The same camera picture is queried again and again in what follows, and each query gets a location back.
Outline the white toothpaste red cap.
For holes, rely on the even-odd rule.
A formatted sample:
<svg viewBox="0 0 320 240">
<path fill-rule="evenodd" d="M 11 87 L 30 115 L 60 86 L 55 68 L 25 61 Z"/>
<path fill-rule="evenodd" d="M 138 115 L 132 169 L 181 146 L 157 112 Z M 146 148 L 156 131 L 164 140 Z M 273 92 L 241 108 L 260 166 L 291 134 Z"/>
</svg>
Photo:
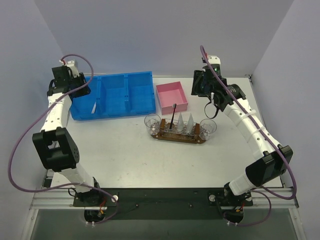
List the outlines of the white toothpaste red cap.
<svg viewBox="0 0 320 240">
<path fill-rule="evenodd" d="M 182 133 L 183 130 L 184 130 L 184 121 L 183 121 L 183 116 L 182 114 L 180 113 L 179 114 L 179 117 L 178 117 L 178 121 L 177 121 L 177 132 L 178 133 Z"/>
</svg>

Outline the white toothpaste blue cap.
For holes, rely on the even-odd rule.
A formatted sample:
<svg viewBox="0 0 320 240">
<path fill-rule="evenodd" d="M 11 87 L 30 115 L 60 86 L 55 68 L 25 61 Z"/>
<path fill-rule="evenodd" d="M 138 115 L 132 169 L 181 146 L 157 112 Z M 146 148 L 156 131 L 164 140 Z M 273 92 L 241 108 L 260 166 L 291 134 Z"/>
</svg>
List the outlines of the white toothpaste blue cap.
<svg viewBox="0 0 320 240">
<path fill-rule="evenodd" d="M 186 125 L 185 133 L 190 135 L 194 127 L 194 120 L 192 114 L 189 115 L 189 119 Z"/>
</svg>

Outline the brown wooden tray holder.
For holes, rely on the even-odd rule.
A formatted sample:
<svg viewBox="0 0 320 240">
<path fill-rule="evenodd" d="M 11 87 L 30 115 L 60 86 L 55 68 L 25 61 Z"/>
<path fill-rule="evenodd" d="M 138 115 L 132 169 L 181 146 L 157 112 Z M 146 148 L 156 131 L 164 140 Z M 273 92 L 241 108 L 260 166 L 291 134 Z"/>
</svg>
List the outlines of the brown wooden tray holder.
<svg viewBox="0 0 320 240">
<path fill-rule="evenodd" d="M 177 132 L 178 120 L 173 121 L 172 129 L 169 129 L 170 119 L 162 118 L 160 130 L 157 135 L 151 135 L 156 140 L 179 142 L 187 144 L 203 144 L 206 140 L 200 138 L 200 124 L 194 123 L 191 134 L 186 134 L 187 121 L 184 121 L 184 129 L 182 133 Z"/>
</svg>

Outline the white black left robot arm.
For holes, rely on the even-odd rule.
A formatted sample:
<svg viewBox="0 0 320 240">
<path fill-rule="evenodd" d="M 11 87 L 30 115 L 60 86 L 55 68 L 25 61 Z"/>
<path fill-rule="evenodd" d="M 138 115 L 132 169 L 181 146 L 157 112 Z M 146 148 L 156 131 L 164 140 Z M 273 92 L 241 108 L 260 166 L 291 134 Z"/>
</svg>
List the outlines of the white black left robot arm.
<svg viewBox="0 0 320 240">
<path fill-rule="evenodd" d="M 89 87 L 82 87 L 85 76 L 77 69 L 74 60 L 62 66 L 52 68 L 53 80 L 50 81 L 47 99 L 48 108 L 43 127 L 32 136 L 32 142 L 47 170 L 52 170 L 68 179 L 75 185 L 75 197 L 92 206 L 101 203 L 103 194 L 98 182 L 80 165 L 79 149 L 67 130 L 70 107 L 74 98 L 88 95 Z M 67 96 L 65 93 L 82 87 Z"/>
</svg>

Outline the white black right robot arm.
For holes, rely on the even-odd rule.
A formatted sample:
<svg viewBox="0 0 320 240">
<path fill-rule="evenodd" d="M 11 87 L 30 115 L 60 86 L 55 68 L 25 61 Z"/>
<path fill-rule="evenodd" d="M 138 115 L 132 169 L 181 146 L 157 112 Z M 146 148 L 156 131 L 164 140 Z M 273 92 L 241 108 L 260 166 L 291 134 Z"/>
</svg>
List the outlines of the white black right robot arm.
<svg viewBox="0 0 320 240">
<path fill-rule="evenodd" d="M 254 162 L 245 168 L 242 175 L 224 186 L 227 197 L 241 196 L 288 170 L 293 150 L 288 145 L 282 146 L 270 135 L 242 89 L 236 84 L 228 85 L 221 76 L 219 64 L 194 71 L 191 94 L 210 99 L 217 111 L 234 123 L 252 151 Z"/>
</svg>

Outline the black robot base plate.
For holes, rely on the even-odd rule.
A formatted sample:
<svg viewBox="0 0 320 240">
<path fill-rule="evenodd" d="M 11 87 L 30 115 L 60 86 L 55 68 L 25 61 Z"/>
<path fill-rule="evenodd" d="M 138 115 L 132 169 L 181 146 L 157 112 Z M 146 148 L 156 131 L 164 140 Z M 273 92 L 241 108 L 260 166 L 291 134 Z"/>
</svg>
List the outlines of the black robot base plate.
<svg viewBox="0 0 320 240">
<path fill-rule="evenodd" d="M 111 216 L 114 220 L 218 220 L 223 210 L 253 206 L 251 194 L 227 197 L 214 188 L 107 188 L 110 196 L 84 200 L 78 194 L 74 207 L 85 216 Z"/>
</svg>

